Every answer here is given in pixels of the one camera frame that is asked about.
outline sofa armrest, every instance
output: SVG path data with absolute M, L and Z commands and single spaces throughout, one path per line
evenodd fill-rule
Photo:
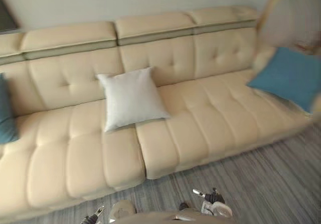
M 266 43 L 258 43 L 256 55 L 252 65 L 255 74 L 259 73 L 264 67 L 266 67 L 269 60 L 274 56 L 276 49 L 276 47 L 270 46 Z

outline blue pillow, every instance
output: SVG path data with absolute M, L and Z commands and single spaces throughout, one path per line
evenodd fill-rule
M 290 100 L 310 113 L 321 92 L 321 61 L 280 47 L 247 85 Z
M 16 141 L 18 138 L 6 80 L 4 74 L 0 73 L 0 144 Z

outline floor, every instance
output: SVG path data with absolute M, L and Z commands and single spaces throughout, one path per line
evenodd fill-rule
M 201 208 L 193 188 L 217 187 L 237 223 L 321 223 L 321 125 L 257 150 L 196 167 L 75 207 L 15 224 L 78 224 L 100 205 L 102 223 L 114 203 L 129 199 L 138 212 L 175 210 L 182 201 Z

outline sofa headrest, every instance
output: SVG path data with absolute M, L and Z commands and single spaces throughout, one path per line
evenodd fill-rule
M 188 14 L 195 22 L 194 34 L 255 27 L 258 18 L 255 9 L 244 6 L 204 8 Z
M 183 12 L 124 17 L 115 21 L 118 44 L 151 42 L 192 35 L 194 22 Z
M 254 27 L 256 19 L 257 12 L 250 7 L 213 7 L 124 17 L 115 23 L 81 23 L 0 35 L 0 65 L 117 45 Z
M 116 45 L 113 22 L 93 22 L 29 31 L 20 50 L 26 59 L 36 59 Z
M 24 60 L 19 50 L 22 37 L 23 33 L 0 35 L 0 65 Z

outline sofa backrest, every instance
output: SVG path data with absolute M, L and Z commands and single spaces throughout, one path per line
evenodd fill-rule
M 16 49 L 0 52 L 0 64 L 11 62 L 8 56 L 24 61 L 0 65 L 0 72 L 17 116 L 76 105 L 104 98 L 99 73 L 154 66 L 162 86 L 246 69 L 255 20 L 251 8 L 220 7 L 35 30 L 6 36 Z

